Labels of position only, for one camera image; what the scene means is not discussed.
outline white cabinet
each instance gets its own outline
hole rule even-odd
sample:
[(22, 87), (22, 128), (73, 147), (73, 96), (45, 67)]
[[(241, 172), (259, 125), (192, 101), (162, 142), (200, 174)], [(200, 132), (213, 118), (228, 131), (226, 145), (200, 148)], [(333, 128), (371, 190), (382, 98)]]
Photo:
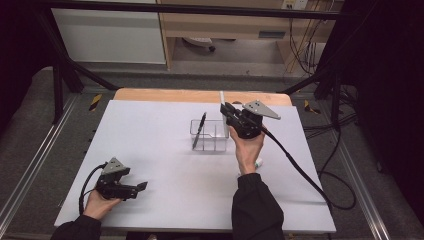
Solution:
[[(113, 1), (155, 3), (155, 0)], [(52, 11), (74, 61), (165, 64), (157, 13)]]

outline hand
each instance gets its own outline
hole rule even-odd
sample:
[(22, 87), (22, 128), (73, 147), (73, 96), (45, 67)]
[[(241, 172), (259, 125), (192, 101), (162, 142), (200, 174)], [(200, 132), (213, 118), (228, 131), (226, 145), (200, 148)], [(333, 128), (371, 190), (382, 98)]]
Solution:
[(256, 172), (255, 161), (264, 145), (265, 133), (261, 132), (259, 136), (252, 139), (241, 139), (233, 127), (229, 126), (229, 129), (230, 136), (236, 143), (236, 158), (241, 175)]
[(122, 199), (117, 198), (105, 199), (97, 190), (93, 190), (88, 197), (87, 206), (83, 214), (100, 220), (121, 201)]

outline person's left hand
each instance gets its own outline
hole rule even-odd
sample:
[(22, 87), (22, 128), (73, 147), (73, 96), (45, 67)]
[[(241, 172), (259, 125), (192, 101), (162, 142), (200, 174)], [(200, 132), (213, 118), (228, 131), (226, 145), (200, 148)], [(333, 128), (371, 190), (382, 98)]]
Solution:
[(100, 220), (121, 201), (122, 199), (117, 198), (105, 199), (97, 190), (93, 190), (88, 197), (87, 206), (83, 214)]

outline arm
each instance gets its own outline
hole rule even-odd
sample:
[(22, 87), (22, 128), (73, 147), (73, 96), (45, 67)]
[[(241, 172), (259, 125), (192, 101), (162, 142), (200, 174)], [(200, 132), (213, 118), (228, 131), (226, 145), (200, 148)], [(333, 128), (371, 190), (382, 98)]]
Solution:
[(98, 191), (92, 191), (83, 215), (73, 222), (59, 226), (53, 233), (51, 240), (100, 239), (100, 220), (121, 201), (121, 199), (104, 199)]
[(242, 174), (231, 212), (234, 240), (284, 239), (284, 213), (255, 169), (265, 134), (244, 140), (232, 127), (230, 134), (236, 143), (236, 158)]

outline person's right hand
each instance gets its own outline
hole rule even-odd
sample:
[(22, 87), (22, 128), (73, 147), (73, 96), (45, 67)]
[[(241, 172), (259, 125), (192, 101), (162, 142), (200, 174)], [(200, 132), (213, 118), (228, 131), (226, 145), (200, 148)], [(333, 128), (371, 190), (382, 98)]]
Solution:
[(236, 158), (239, 163), (241, 175), (256, 172), (255, 161), (258, 159), (262, 146), (264, 145), (265, 133), (252, 139), (242, 139), (236, 130), (229, 126), (230, 136), (236, 143)]

